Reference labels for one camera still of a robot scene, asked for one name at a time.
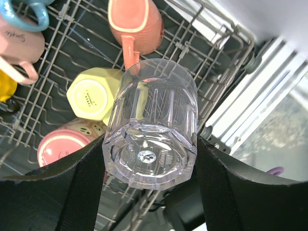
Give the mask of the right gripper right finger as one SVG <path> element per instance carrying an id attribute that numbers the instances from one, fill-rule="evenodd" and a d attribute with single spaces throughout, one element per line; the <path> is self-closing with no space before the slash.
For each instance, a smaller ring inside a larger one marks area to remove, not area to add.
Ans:
<path id="1" fill-rule="evenodd" d="M 197 142 L 196 172 L 209 231 L 306 231 L 308 183 L 278 177 Z"/>

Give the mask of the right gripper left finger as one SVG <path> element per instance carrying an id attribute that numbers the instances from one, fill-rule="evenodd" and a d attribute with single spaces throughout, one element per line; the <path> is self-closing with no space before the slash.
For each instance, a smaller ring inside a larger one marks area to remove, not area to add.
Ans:
<path id="1" fill-rule="evenodd" d="M 47 166 L 0 179 L 2 231 L 92 231 L 103 187 L 104 136 Z"/>

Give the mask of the clear glass tumbler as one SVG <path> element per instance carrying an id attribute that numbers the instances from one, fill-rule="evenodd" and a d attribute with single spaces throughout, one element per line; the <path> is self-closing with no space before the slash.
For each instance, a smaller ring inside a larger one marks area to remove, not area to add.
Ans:
<path id="1" fill-rule="evenodd" d="M 197 157 L 197 87 L 166 59 L 122 76 L 102 144 L 106 171 L 132 188 L 167 190 L 191 178 Z"/>

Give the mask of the cream yellow faceted mug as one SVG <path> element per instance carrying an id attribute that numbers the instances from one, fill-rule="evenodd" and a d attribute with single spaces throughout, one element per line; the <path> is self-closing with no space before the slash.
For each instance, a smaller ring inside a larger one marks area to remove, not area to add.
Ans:
<path id="1" fill-rule="evenodd" d="M 79 73 L 66 93 L 75 115 L 108 125 L 123 74 L 119 69 L 101 67 Z"/>

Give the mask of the yellow mug black handle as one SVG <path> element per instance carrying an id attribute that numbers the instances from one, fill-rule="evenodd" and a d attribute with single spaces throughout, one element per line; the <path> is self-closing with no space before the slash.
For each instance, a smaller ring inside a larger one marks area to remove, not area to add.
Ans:
<path id="1" fill-rule="evenodd" d="M 10 115 L 19 111 L 20 104 L 12 98 L 18 83 L 2 70 L 0 71 L 0 102 L 6 104 L 7 109 L 0 110 L 0 115 Z"/>

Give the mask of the pink faceted mug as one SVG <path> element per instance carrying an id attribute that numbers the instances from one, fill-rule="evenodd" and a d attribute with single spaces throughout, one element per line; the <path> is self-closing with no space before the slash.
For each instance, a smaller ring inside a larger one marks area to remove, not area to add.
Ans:
<path id="1" fill-rule="evenodd" d="M 0 69 L 17 83 L 31 85 L 39 75 L 33 64 L 44 52 L 41 32 L 14 27 L 0 18 Z"/>

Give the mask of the brown floral mug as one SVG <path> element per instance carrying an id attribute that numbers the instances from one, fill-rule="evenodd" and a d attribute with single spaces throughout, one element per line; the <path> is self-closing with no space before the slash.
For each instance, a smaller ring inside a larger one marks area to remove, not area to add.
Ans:
<path id="1" fill-rule="evenodd" d="M 152 0 L 110 0 L 108 22 L 113 36 L 122 45 L 126 70 L 162 42 L 164 24 Z"/>

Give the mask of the blue butterfly mug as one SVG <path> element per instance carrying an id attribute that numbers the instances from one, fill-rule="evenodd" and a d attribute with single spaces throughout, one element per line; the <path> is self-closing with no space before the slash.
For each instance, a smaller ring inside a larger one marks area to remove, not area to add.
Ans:
<path id="1" fill-rule="evenodd" d="M 2 19 L 16 28 L 29 31 L 41 32 L 50 24 L 47 6 L 55 0 L 16 0 L 26 6 L 26 14 L 18 13 L 14 9 L 13 0 L 0 1 L 0 16 Z"/>

